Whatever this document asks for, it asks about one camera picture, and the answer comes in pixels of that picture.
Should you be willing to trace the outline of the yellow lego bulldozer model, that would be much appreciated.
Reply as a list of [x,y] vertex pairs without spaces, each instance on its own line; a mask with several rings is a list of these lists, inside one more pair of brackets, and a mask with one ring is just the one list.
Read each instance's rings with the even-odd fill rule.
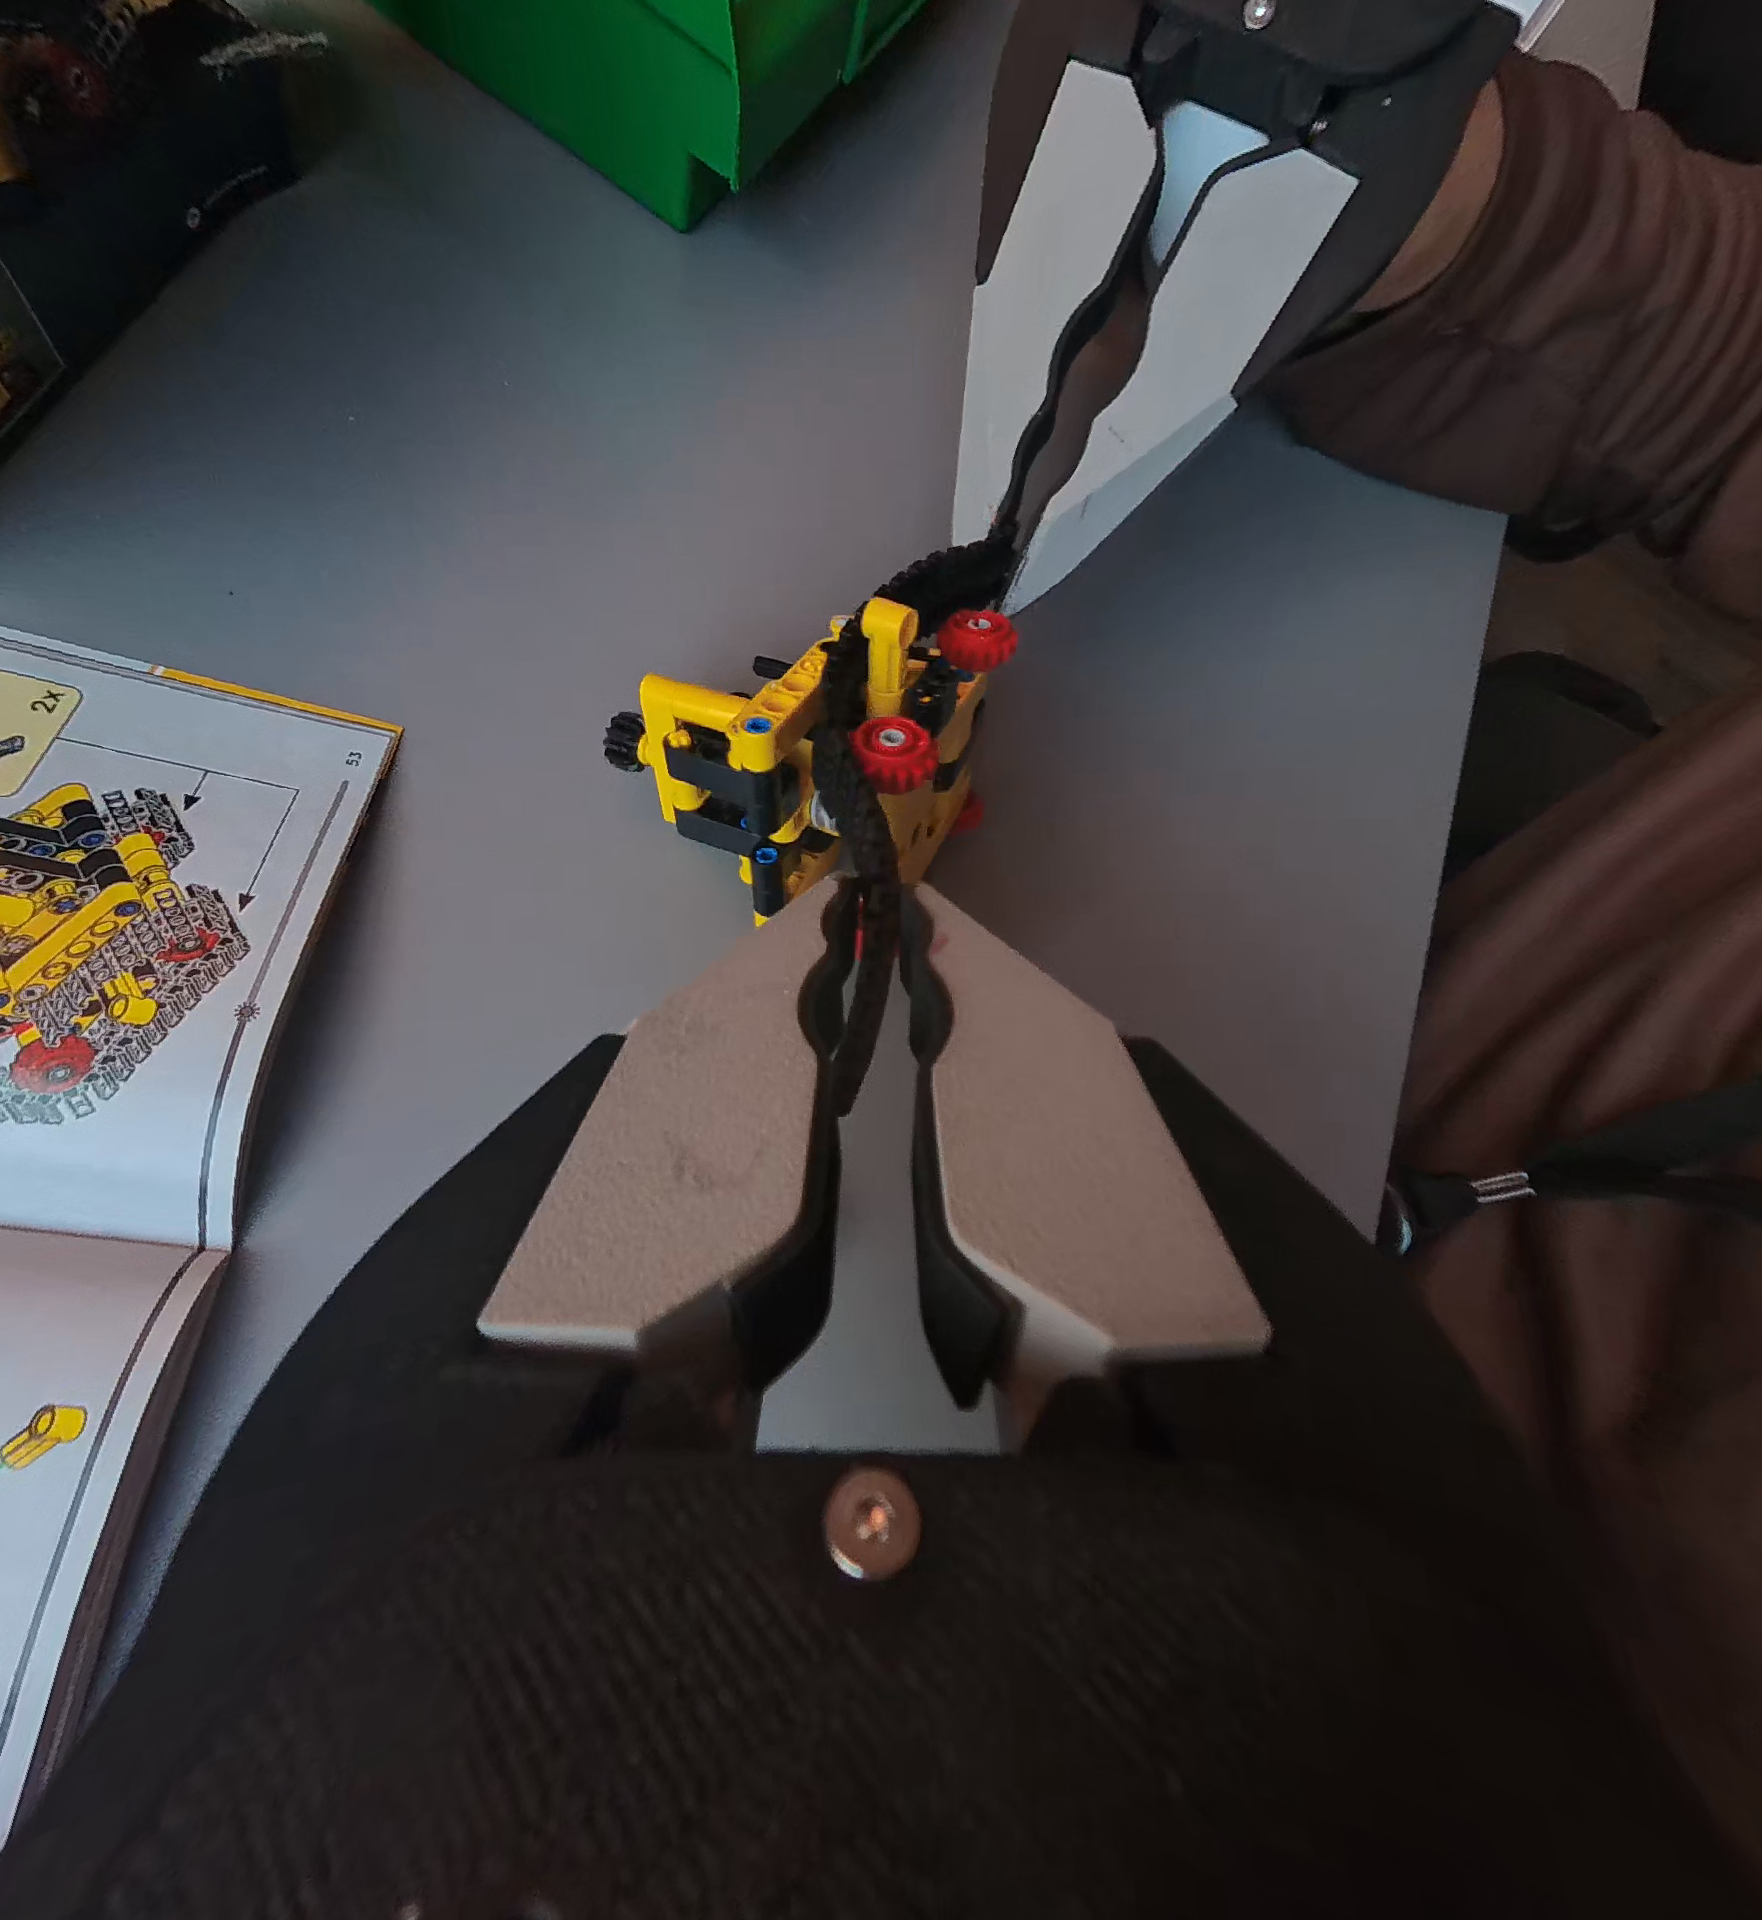
[[814,761],[844,627],[856,633],[860,672],[855,764],[878,789],[899,876],[918,884],[981,815],[971,763],[989,673],[1017,652],[1004,611],[954,611],[923,633],[906,603],[878,598],[794,664],[758,664],[753,693],[650,673],[639,707],[615,714],[605,732],[607,761],[653,776],[662,816],[683,840],[737,862],[757,923],[813,891],[842,854]]

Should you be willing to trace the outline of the lego instruction booklet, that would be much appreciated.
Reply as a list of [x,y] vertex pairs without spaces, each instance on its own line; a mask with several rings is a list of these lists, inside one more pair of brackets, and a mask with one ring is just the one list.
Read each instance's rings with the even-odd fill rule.
[[0,627],[0,1849],[79,1734],[399,729]]

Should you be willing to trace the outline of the black lego set box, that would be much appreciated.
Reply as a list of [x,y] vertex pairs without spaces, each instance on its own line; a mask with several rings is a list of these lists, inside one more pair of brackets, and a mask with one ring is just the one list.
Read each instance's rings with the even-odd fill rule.
[[322,44],[221,2],[0,2],[0,461],[295,179],[286,72]]

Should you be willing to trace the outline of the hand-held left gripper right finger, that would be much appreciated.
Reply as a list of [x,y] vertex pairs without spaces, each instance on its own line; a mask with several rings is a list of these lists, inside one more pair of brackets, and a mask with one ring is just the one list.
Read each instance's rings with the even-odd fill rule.
[[902,901],[911,1195],[950,1397],[1264,1353],[1272,1330],[1115,1025],[931,887]]

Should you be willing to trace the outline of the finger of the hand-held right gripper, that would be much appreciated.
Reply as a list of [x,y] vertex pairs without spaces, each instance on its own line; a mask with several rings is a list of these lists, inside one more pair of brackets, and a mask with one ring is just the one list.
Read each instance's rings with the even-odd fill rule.
[[1157,181],[1134,80],[1088,61],[1003,63],[989,103],[951,538],[1023,516],[1066,367],[1100,324]]
[[1230,418],[1235,380],[1354,187],[1294,150],[1226,176],[1196,203],[1149,303],[1134,373],[1046,502],[1007,611],[1059,587]]

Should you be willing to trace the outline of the black lego track strip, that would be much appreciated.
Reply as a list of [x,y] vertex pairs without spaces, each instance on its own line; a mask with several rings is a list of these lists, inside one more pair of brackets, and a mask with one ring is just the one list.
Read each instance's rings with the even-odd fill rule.
[[[921,616],[948,616],[966,608],[997,609],[1012,583],[1014,565],[1012,521],[1003,519],[984,538],[941,549],[909,565],[886,584],[884,595]],[[868,641],[855,613],[826,645],[823,717],[813,763],[814,783],[856,886],[856,928],[862,937],[840,1036],[829,1056],[829,1092],[838,1115],[855,1107],[868,1076],[886,1021],[899,926],[894,829],[853,750],[853,732],[868,717],[866,683]]]

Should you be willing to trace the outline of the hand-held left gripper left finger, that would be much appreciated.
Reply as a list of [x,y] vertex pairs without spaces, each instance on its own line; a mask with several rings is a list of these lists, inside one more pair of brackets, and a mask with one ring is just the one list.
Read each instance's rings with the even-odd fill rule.
[[840,935],[806,900],[636,1021],[478,1316],[498,1345],[767,1387],[830,1301]]

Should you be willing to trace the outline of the green plastic bin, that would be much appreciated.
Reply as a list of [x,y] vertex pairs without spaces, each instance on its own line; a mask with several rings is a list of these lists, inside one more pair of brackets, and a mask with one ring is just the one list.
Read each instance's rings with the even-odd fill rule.
[[921,2],[379,2],[678,232],[737,193]]

